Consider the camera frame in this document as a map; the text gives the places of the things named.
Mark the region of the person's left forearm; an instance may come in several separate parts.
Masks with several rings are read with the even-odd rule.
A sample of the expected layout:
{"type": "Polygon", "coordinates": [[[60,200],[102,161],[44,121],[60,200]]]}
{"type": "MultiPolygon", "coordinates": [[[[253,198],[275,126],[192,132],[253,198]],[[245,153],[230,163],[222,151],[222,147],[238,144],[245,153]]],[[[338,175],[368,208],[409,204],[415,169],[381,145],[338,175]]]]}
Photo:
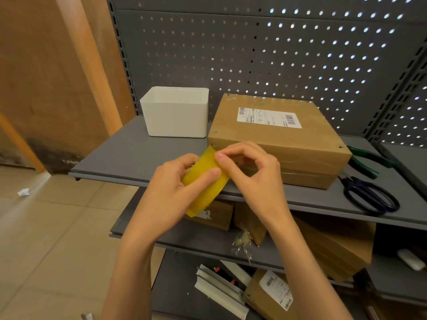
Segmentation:
{"type": "Polygon", "coordinates": [[[127,227],[99,320],[152,320],[151,258],[155,242],[168,229],[127,227]]]}

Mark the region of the grey neighbouring shelf rack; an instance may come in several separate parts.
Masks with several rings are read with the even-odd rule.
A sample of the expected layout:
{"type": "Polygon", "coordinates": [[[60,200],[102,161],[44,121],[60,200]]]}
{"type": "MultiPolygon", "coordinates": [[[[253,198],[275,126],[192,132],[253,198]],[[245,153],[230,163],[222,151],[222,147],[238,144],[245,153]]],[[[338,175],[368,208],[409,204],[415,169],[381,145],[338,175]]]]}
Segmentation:
{"type": "Polygon", "coordinates": [[[375,182],[401,208],[378,218],[373,260],[364,273],[376,295],[427,307],[427,270],[411,269],[397,254],[427,246],[427,37],[402,80],[367,134],[395,164],[375,182]]]}

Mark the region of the white plastic block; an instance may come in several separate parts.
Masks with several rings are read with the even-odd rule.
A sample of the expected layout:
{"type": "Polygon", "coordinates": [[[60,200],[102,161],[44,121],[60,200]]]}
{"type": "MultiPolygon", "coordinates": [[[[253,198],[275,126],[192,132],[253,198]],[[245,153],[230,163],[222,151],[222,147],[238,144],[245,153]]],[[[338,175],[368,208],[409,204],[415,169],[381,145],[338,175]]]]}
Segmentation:
{"type": "Polygon", "coordinates": [[[421,271],[426,267],[425,262],[412,253],[409,249],[399,249],[397,251],[397,256],[414,271],[421,271]]]}

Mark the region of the grey pegboard back panel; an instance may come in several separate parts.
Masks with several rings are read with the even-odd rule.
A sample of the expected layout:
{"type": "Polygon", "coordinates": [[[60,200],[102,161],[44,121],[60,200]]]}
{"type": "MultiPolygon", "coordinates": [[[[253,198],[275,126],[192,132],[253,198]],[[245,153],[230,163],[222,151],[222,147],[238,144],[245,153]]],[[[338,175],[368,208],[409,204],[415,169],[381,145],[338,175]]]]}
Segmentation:
{"type": "Polygon", "coordinates": [[[314,102],[362,136],[427,37],[427,0],[106,0],[132,101],[153,86],[314,102]]]}

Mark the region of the white metal rails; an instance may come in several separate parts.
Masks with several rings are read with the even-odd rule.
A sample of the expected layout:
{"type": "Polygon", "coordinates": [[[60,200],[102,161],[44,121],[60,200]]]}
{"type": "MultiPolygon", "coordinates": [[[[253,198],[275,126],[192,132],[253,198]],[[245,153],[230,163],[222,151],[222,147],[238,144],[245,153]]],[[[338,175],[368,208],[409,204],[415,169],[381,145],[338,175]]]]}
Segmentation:
{"type": "Polygon", "coordinates": [[[242,289],[203,264],[197,267],[196,275],[196,289],[239,320],[247,320],[249,308],[245,305],[242,289]]]}

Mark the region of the narrow brown cardboard box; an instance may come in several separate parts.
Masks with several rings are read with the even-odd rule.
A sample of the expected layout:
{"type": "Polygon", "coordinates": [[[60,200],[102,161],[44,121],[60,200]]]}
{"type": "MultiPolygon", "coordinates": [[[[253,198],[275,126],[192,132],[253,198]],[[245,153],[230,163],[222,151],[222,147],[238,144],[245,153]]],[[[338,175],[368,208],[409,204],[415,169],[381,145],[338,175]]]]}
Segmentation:
{"type": "Polygon", "coordinates": [[[263,243],[267,229],[247,203],[237,202],[234,207],[234,225],[242,231],[248,231],[257,247],[263,243]]]}

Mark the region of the small brown cardboard box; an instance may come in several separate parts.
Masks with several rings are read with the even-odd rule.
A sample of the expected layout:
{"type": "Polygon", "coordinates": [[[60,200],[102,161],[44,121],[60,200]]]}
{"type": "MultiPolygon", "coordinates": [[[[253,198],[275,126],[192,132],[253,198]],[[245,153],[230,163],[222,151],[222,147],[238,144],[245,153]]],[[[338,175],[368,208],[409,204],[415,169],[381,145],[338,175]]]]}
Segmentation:
{"type": "Polygon", "coordinates": [[[194,217],[187,214],[183,219],[214,227],[224,231],[230,229],[235,203],[226,200],[214,200],[208,207],[194,217]]]}

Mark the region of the green-handled pliers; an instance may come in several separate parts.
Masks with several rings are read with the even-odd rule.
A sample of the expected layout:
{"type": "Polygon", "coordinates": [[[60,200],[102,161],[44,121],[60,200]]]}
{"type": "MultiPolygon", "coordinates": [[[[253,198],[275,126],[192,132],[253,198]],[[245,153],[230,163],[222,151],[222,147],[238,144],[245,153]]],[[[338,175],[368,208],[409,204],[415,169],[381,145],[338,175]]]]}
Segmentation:
{"type": "Polygon", "coordinates": [[[372,180],[377,179],[380,172],[365,165],[363,162],[359,161],[357,157],[361,157],[361,158],[373,161],[386,168],[394,168],[396,166],[396,164],[393,161],[390,161],[389,159],[381,155],[378,155],[376,153],[373,153],[371,151],[355,148],[349,145],[347,145],[347,148],[352,154],[352,157],[350,158],[348,165],[352,167],[354,170],[360,172],[361,174],[363,174],[364,176],[372,180]]]}

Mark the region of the person's right hand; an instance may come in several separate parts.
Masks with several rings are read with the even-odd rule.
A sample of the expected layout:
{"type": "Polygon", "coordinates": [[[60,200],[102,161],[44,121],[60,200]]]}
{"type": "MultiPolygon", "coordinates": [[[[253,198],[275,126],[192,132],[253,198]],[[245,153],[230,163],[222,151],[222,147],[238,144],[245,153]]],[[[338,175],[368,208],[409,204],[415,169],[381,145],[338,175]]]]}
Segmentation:
{"type": "Polygon", "coordinates": [[[276,157],[254,142],[239,142],[217,152],[226,154],[232,160],[240,157],[243,162],[253,162],[258,168],[254,175],[233,182],[268,230],[289,231],[296,227],[285,198],[280,164],[276,157]]]}

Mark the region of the black scissors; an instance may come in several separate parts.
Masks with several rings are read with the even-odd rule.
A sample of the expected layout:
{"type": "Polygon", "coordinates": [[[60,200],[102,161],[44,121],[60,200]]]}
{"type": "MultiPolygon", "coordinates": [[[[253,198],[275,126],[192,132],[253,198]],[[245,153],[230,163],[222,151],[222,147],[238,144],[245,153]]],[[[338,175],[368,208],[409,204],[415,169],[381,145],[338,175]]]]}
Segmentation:
{"type": "Polygon", "coordinates": [[[344,197],[368,215],[380,216],[397,212],[401,205],[387,190],[357,177],[341,177],[344,197]]]}

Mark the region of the person's right forearm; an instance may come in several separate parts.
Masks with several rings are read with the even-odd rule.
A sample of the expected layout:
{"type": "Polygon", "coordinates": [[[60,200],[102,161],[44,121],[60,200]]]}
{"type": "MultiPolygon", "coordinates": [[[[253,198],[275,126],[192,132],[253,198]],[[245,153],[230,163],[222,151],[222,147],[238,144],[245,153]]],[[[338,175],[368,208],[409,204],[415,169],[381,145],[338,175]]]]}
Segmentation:
{"type": "Polygon", "coordinates": [[[287,209],[263,221],[279,251],[299,320],[354,320],[318,265],[287,209]]]}

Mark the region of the cardboard box with white label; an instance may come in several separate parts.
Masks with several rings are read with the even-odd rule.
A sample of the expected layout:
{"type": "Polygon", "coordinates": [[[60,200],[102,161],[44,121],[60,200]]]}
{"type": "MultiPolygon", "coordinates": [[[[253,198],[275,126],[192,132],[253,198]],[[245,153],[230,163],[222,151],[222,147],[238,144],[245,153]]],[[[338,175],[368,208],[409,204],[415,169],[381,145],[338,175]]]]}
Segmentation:
{"type": "Polygon", "coordinates": [[[245,300],[266,320],[299,320],[285,274],[256,269],[245,289],[245,300]]]}

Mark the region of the clear plastic bag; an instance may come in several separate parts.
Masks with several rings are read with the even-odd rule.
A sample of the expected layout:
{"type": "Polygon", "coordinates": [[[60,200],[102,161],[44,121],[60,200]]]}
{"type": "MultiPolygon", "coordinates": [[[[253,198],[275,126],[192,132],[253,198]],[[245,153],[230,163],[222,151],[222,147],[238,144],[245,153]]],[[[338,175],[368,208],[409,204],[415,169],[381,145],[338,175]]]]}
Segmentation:
{"type": "Polygon", "coordinates": [[[232,243],[232,253],[247,260],[252,265],[253,245],[252,236],[248,229],[243,229],[232,243]]]}

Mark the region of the white plastic bin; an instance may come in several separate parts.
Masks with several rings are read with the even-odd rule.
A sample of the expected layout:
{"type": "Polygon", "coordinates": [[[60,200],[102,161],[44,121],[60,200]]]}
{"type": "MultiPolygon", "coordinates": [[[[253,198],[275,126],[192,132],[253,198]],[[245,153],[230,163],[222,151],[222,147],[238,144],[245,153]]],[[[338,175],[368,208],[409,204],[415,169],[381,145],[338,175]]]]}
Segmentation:
{"type": "Polygon", "coordinates": [[[154,86],[140,104],[152,137],[205,138],[209,89],[154,86]]]}

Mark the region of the tilted brown cardboard box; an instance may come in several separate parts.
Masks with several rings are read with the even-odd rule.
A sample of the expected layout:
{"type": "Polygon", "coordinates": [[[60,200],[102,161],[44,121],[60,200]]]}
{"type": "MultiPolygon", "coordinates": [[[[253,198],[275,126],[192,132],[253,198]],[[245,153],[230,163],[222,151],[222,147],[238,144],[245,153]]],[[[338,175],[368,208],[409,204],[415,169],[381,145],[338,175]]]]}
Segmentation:
{"type": "Polygon", "coordinates": [[[307,212],[292,216],[324,273],[350,280],[372,262],[376,223],[307,212]]]}

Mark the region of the yellow tape roll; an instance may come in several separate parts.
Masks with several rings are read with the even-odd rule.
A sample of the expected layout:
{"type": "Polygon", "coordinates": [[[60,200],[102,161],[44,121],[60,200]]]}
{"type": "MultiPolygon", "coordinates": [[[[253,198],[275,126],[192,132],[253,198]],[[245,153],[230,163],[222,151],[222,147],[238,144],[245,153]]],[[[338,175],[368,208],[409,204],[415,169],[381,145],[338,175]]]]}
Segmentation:
{"type": "Polygon", "coordinates": [[[202,212],[213,200],[220,194],[222,189],[230,179],[229,175],[219,166],[215,159],[216,151],[211,147],[207,147],[205,152],[200,156],[200,159],[189,169],[182,178],[182,184],[188,186],[197,180],[206,171],[213,168],[220,168],[221,175],[219,178],[205,190],[190,204],[187,209],[187,216],[195,217],[202,212]]]}

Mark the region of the person's left hand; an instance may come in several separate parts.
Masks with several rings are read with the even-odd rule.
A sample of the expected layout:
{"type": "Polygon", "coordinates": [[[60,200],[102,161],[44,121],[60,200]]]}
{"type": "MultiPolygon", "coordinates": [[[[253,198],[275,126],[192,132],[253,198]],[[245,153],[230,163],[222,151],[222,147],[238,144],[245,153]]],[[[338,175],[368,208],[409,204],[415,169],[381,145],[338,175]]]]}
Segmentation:
{"type": "Polygon", "coordinates": [[[164,225],[168,231],[174,227],[199,196],[186,195],[186,186],[181,182],[185,172],[198,160],[198,156],[186,154],[157,167],[128,226],[139,230],[164,225]]]}

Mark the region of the light wooden post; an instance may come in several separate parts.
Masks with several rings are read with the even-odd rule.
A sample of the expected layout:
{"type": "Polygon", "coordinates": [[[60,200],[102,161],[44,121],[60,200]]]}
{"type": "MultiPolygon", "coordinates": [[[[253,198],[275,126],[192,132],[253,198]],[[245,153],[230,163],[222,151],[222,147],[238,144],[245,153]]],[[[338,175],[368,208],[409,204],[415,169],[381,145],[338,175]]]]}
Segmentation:
{"type": "Polygon", "coordinates": [[[122,126],[120,114],[81,0],[56,0],[109,136],[122,126]]]}

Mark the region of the large labelled cardboard box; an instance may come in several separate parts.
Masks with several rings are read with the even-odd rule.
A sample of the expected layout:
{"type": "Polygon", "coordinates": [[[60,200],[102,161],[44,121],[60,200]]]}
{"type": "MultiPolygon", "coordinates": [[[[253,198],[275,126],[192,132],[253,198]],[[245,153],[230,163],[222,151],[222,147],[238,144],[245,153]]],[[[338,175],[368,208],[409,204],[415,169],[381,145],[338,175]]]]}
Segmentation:
{"type": "Polygon", "coordinates": [[[352,157],[313,102],[224,94],[207,144],[219,151],[247,141],[275,156],[294,186],[328,189],[352,157]]]}

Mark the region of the slanted wooden beam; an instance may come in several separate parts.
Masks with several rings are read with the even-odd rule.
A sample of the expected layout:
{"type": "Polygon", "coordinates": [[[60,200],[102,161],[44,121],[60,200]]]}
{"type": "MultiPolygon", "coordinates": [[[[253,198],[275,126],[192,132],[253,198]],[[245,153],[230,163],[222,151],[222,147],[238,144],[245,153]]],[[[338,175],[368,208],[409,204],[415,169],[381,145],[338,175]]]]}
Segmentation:
{"type": "Polygon", "coordinates": [[[25,139],[18,133],[18,131],[13,127],[13,125],[10,123],[10,121],[8,121],[2,112],[0,112],[0,129],[2,129],[8,139],[15,145],[20,154],[30,162],[31,166],[36,170],[36,172],[46,172],[46,168],[43,163],[39,160],[25,139]]]}

